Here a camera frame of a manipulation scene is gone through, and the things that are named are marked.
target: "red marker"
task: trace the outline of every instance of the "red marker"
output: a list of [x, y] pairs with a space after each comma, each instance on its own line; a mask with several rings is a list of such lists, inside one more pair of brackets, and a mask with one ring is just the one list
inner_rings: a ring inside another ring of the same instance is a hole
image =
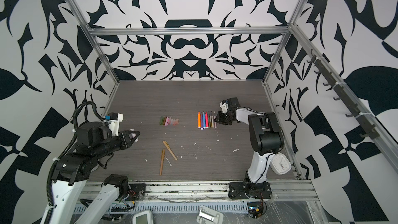
[[209, 128], [209, 119], [207, 118], [207, 112], [206, 112], [206, 129]]

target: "black and white patterned wall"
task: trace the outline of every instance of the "black and white patterned wall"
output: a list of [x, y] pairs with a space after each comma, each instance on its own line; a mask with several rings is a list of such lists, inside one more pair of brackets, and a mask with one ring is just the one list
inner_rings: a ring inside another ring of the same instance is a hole
[[281, 34], [101, 36], [119, 79], [262, 79]]
[[[75, 107], [102, 112], [114, 82], [64, 0], [0, 0], [0, 223], [34, 223]], [[79, 123], [94, 121], [84, 109]]]
[[[298, 0], [77, 0], [94, 28], [286, 26]], [[279, 34], [101, 37], [120, 79], [262, 79]]]
[[[299, 27], [397, 139], [398, 0], [309, 0]], [[395, 223], [398, 175], [292, 37], [269, 80], [303, 174], [331, 222]]]

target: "clock face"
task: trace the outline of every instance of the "clock face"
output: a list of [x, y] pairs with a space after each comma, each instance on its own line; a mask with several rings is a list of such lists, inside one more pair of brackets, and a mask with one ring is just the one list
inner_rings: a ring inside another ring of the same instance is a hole
[[286, 159], [285, 156], [281, 154], [275, 155], [272, 159], [272, 163], [274, 164], [275, 168], [283, 173], [290, 169], [290, 162]]

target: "white clock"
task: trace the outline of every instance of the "white clock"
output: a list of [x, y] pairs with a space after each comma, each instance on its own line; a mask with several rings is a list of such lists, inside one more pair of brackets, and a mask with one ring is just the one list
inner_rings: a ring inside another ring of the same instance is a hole
[[271, 168], [275, 174], [283, 175], [292, 169], [292, 165], [284, 154], [278, 153], [271, 159]]

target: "brown pen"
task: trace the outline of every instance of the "brown pen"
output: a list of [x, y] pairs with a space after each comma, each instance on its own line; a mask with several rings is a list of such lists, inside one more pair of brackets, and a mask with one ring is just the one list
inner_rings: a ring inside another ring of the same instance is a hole
[[163, 148], [163, 150], [162, 150], [162, 158], [161, 158], [161, 161], [160, 161], [160, 173], [159, 173], [159, 175], [162, 175], [163, 161], [164, 161], [164, 152], [166, 152], [166, 149]]
[[174, 157], [175, 160], [177, 160], [176, 156], [174, 155], [174, 153], [172, 152], [172, 150], [170, 149], [169, 144], [166, 141], [163, 141], [164, 145], [166, 146], [167, 150], [169, 150], [169, 152], [172, 154], [172, 156]]

